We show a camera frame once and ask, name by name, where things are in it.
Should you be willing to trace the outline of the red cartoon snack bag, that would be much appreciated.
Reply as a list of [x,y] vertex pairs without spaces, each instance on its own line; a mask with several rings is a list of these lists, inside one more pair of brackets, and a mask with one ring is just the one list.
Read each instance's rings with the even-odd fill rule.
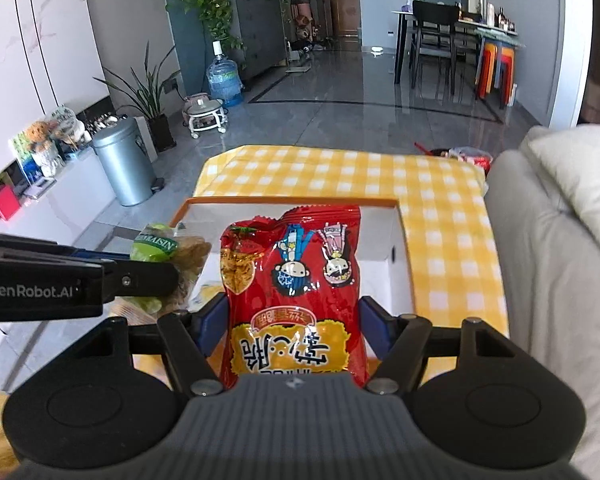
[[221,235],[222,282],[228,299],[228,323],[221,380],[233,387],[245,374],[286,375],[348,372],[366,382],[366,348],[358,313],[358,289],[342,283],[299,287],[297,297],[281,276],[268,276],[272,249],[265,246],[288,220],[316,226],[336,211],[358,221],[358,211],[319,206],[291,209],[282,218],[238,221]]

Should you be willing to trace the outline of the stacked red orange stools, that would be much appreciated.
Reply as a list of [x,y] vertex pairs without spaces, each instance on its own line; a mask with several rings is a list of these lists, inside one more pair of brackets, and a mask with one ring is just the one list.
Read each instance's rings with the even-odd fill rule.
[[515,101],[516,50],[508,44],[483,40],[478,55],[476,95],[485,99],[491,91],[500,94],[501,107],[512,106]]

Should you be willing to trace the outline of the dark grey drawer cabinet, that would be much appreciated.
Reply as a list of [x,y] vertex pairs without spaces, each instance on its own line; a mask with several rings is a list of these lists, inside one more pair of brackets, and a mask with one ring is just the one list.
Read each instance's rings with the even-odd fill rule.
[[250,81],[286,58],[286,38],[280,0],[230,0],[230,33],[240,41],[230,58],[242,81]]

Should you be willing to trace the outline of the white low tv cabinet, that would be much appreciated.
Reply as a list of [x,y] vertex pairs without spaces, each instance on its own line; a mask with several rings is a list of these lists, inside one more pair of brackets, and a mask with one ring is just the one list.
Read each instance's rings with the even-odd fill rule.
[[56,183],[38,200],[24,202],[0,233],[72,245],[114,200],[99,157],[89,148],[70,160]]

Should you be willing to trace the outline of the black dining chair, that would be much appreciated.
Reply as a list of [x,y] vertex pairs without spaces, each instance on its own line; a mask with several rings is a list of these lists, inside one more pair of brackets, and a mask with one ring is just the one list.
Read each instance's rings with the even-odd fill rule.
[[457,63],[455,25],[460,19],[460,7],[457,4],[415,0],[413,16],[415,42],[410,73],[411,88],[415,88],[422,56],[444,58],[449,63],[450,92],[454,96]]

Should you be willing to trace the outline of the blue water jug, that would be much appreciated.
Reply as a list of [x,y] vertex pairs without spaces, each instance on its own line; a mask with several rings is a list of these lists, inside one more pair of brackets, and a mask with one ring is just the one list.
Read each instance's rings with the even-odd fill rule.
[[212,42],[213,61],[207,68],[207,80],[210,96],[219,100],[225,107],[232,107],[242,102],[242,81],[237,64],[227,58],[219,40]]

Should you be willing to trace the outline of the beige cushion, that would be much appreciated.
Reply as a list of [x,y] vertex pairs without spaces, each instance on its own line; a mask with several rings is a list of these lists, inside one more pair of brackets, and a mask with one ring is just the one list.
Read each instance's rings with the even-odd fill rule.
[[600,244],[600,124],[543,134],[529,148]]

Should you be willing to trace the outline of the dark dining table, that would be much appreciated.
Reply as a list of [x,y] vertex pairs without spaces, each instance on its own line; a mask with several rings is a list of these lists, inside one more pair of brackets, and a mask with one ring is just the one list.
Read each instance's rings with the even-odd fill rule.
[[417,0],[412,10],[396,11],[398,38],[393,82],[400,84],[404,68],[414,84],[424,58],[448,63],[448,78],[456,79],[460,56],[471,53],[476,60],[475,83],[488,75],[486,85],[501,88],[507,99],[513,91],[515,52],[524,47],[514,32],[479,23],[463,15],[457,6]]

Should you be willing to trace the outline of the small white wheeled stool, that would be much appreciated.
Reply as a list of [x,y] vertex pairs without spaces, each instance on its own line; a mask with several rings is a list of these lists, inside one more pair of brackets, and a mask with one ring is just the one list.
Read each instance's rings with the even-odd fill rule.
[[206,92],[186,96],[182,108],[183,124],[193,139],[198,139],[201,133],[216,130],[219,134],[226,133],[228,118],[224,102],[212,99]]

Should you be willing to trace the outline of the silver pedal trash bin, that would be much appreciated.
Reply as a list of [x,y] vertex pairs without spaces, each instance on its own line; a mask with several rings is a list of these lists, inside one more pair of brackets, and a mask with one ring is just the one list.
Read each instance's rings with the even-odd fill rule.
[[155,173],[134,118],[118,120],[99,130],[92,144],[123,207],[146,202],[164,188],[164,179]]

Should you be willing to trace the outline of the yellow checkered tablecloth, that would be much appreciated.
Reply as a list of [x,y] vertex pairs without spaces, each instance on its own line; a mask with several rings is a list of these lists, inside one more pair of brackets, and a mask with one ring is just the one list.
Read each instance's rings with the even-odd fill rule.
[[508,332],[504,287],[477,167],[428,156],[247,145],[209,159],[170,219],[224,229],[302,205],[361,211],[361,292],[443,327],[482,318]]

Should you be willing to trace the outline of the grey sofa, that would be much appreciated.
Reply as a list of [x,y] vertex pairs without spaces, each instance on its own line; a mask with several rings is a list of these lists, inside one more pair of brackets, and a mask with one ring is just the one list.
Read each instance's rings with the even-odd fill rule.
[[530,151],[550,132],[531,128],[492,162],[486,210],[510,336],[580,396],[586,425],[571,463],[600,479],[600,244]]

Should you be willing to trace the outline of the potted long-leaf plant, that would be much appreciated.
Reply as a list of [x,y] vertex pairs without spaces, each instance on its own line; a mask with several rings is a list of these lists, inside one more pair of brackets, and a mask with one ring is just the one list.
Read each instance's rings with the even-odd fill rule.
[[104,84],[108,89],[121,93],[128,98],[129,104],[123,107],[137,110],[145,118],[151,141],[158,153],[170,150],[176,145],[169,126],[169,119],[162,105],[162,97],[166,94],[166,86],[175,80],[181,73],[178,68],[169,75],[162,76],[161,72],[166,60],[175,52],[175,47],[170,47],[162,59],[150,64],[150,43],[144,50],[143,75],[140,76],[133,67],[130,68],[131,80],[126,80],[110,68],[104,67],[102,78],[93,77],[94,80]]

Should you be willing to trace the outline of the orange cardboard box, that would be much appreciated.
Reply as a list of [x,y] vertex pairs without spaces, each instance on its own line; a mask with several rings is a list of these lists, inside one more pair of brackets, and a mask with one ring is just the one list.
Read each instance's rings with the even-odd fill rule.
[[291,209],[308,206],[352,206],[360,220],[346,220],[333,211],[316,226],[306,219],[288,220],[282,232],[265,244],[272,261],[268,276],[281,276],[291,295],[301,285],[326,286],[332,292],[353,285],[360,296],[371,296],[392,315],[415,312],[414,286],[405,230],[395,200],[382,198],[193,197],[181,204],[172,226],[185,228],[212,244],[189,305],[202,305],[201,289],[222,284],[221,235],[242,220],[277,220]]

